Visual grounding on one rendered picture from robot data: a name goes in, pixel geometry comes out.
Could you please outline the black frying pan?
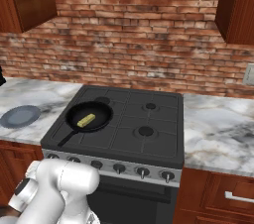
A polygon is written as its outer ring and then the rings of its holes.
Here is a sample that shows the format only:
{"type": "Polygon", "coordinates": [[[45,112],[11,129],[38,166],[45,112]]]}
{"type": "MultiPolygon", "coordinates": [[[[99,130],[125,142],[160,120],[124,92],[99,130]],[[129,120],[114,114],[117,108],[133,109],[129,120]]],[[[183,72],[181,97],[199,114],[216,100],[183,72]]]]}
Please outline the black frying pan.
{"type": "Polygon", "coordinates": [[[74,105],[65,114],[65,122],[71,127],[71,132],[58,143],[58,146],[62,147],[77,133],[88,134],[102,130],[112,118],[113,110],[108,104],[88,101],[74,105]],[[79,127],[77,123],[90,114],[93,114],[95,118],[84,127],[79,127]]]}

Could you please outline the yellow butter stick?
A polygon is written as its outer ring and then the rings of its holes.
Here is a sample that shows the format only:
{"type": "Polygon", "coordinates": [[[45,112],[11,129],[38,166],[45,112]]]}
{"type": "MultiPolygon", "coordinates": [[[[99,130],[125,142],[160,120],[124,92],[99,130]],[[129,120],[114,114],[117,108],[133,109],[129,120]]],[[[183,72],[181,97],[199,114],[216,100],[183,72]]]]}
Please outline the yellow butter stick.
{"type": "Polygon", "coordinates": [[[77,122],[77,126],[80,128],[85,127],[95,119],[94,114],[89,114],[77,122]]]}

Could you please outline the black gas stove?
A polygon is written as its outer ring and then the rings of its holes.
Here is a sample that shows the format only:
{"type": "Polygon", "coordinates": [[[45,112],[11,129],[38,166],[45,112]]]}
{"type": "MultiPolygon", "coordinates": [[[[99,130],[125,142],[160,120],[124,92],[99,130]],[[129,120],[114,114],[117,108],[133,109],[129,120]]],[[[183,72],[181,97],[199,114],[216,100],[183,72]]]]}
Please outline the black gas stove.
{"type": "Polygon", "coordinates": [[[113,118],[100,131],[75,134],[62,147],[58,143],[71,132],[67,110],[41,140],[42,151],[62,160],[77,157],[83,164],[102,162],[100,176],[144,181],[179,190],[184,166],[184,99],[177,93],[84,85],[69,105],[100,101],[113,110],[113,118]],[[118,174],[113,166],[126,167],[118,174]],[[141,178],[137,168],[150,173],[141,178]],[[163,171],[175,178],[166,182],[163,171]]]}

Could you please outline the blue-grey round plate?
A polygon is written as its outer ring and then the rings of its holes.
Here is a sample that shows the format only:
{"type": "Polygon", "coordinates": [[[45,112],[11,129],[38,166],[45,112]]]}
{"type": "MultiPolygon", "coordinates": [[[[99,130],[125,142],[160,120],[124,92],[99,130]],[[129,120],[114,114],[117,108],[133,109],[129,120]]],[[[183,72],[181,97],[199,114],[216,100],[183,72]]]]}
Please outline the blue-grey round plate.
{"type": "Polygon", "coordinates": [[[0,125],[8,129],[23,128],[34,123],[41,110],[34,105],[23,105],[10,109],[0,118],[0,125]]]}

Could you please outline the black oven door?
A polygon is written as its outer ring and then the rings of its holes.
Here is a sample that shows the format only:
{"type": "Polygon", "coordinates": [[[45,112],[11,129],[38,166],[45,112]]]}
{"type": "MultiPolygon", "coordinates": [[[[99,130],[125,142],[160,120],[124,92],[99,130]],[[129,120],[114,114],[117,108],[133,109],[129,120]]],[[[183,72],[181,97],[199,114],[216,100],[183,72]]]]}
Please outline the black oven door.
{"type": "Polygon", "coordinates": [[[104,175],[100,177],[100,184],[102,183],[135,187],[161,194],[170,193],[171,202],[161,203],[96,189],[87,196],[87,201],[101,224],[173,224],[177,188],[104,175]]]}

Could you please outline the black appliance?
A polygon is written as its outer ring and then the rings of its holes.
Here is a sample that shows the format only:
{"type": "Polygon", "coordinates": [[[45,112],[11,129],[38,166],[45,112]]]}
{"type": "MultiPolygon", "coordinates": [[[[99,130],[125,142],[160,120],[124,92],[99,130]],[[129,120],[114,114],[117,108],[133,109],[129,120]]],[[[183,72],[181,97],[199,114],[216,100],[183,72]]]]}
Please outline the black appliance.
{"type": "Polygon", "coordinates": [[[3,76],[3,74],[2,74],[2,67],[1,67],[1,65],[0,65],[0,86],[2,86],[3,84],[5,84],[6,83],[6,79],[5,79],[5,77],[3,76]]]}

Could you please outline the brown wooden base cupboard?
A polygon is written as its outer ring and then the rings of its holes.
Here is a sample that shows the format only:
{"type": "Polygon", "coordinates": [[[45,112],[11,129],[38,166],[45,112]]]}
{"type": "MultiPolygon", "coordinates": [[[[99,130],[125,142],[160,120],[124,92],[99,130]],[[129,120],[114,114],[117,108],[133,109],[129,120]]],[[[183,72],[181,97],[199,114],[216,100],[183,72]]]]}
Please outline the brown wooden base cupboard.
{"type": "Polygon", "coordinates": [[[7,205],[32,161],[43,158],[42,147],[0,140],[0,205],[7,205]]]}

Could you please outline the brown wooden drawer front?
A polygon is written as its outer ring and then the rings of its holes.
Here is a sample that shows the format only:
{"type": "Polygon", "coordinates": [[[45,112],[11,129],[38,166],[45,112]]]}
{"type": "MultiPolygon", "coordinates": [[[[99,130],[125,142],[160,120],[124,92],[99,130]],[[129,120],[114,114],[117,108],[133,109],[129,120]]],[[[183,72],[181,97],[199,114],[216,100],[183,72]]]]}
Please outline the brown wooden drawer front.
{"type": "Polygon", "coordinates": [[[254,221],[254,203],[226,199],[225,191],[231,191],[235,196],[254,199],[254,178],[213,174],[203,204],[208,211],[220,212],[226,217],[254,221]]]}

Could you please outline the grey wall socket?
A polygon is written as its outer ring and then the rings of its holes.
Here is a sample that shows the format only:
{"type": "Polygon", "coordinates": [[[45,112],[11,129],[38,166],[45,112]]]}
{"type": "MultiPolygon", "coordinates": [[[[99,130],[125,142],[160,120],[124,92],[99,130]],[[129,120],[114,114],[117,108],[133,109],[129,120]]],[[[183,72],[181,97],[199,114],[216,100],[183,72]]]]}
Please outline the grey wall socket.
{"type": "Polygon", "coordinates": [[[249,63],[243,78],[244,85],[254,85],[254,63],[249,63]]]}

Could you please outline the brown wooden wall cupboard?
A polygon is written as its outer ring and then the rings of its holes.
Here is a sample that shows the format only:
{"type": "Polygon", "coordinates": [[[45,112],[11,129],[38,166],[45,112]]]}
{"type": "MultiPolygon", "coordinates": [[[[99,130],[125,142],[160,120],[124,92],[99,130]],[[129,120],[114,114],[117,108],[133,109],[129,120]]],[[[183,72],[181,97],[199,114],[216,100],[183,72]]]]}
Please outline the brown wooden wall cupboard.
{"type": "Polygon", "coordinates": [[[24,33],[57,14],[56,0],[0,0],[0,33],[24,33]]]}
{"type": "Polygon", "coordinates": [[[254,45],[254,0],[218,0],[215,24],[228,44],[254,45]]]}

